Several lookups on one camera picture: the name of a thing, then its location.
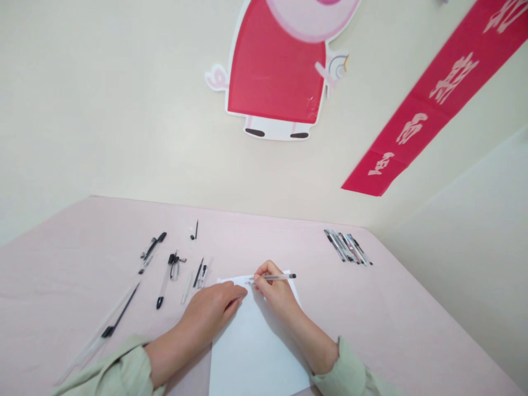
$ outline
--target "peppa pig cutout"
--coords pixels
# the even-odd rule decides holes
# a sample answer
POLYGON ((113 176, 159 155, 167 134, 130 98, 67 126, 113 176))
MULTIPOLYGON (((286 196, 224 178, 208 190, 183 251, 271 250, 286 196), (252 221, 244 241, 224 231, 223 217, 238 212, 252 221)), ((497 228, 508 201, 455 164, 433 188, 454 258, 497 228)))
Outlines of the peppa pig cutout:
POLYGON ((360 0, 245 0, 227 71, 205 74, 225 91, 225 110, 246 118, 260 139, 305 140, 317 123, 326 90, 347 72, 348 53, 328 44, 350 22, 360 0))

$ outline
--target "sleeve cuff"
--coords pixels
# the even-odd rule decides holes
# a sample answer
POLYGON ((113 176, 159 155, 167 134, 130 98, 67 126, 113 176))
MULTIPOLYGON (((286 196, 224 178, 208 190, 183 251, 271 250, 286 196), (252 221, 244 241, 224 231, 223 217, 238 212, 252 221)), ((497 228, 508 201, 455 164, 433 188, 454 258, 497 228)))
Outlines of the sleeve cuff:
POLYGON ((126 389, 127 395, 163 395, 166 385, 158 387, 154 391, 154 386, 150 379, 151 367, 150 359, 143 346, 150 342, 149 339, 132 335, 112 355, 108 360, 108 368, 119 365, 120 382, 126 389))
POLYGON ((339 359, 331 372, 312 376, 323 395, 361 395, 365 389, 365 366, 346 340, 339 337, 339 359))

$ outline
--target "red dress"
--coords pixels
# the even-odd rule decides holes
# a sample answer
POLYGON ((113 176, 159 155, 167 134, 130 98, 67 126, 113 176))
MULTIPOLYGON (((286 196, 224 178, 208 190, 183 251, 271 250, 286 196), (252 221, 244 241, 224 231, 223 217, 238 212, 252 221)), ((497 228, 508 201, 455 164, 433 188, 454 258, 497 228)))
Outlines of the red dress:
POLYGON ((326 44, 291 37, 277 23, 266 0, 252 0, 236 39, 229 81, 228 111, 315 124, 326 66, 326 44))

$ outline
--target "red banner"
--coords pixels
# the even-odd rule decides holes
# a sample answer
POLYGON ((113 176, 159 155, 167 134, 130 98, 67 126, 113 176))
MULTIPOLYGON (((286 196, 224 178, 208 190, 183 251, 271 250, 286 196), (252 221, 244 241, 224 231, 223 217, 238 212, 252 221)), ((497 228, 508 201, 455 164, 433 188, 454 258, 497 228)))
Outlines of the red banner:
POLYGON ((527 39, 528 0, 477 0, 342 188, 383 195, 527 39))

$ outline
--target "pink tablecloth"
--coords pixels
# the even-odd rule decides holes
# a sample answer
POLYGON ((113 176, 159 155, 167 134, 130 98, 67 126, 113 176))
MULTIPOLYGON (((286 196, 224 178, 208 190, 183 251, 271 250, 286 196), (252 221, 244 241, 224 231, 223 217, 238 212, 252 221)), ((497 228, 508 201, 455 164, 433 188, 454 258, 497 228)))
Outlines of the pink tablecloth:
MULTIPOLYGON (((76 203, 0 248, 1 394, 51 391, 138 281, 139 253, 162 231, 167 237, 102 355, 131 333, 155 337, 174 325, 183 313, 186 277, 203 256, 213 260, 212 279, 250 274, 272 259, 298 275, 307 314, 332 337, 346 337, 365 364, 405 394, 523 395, 365 229, 101 197, 76 203), (198 239, 191 241, 197 219, 198 239), (343 263, 323 233, 327 227, 356 237, 374 266, 343 263), (175 249, 188 261, 157 311, 175 249)), ((204 351, 176 376, 169 393, 206 395, 209 368, 210 351, 204 351)))

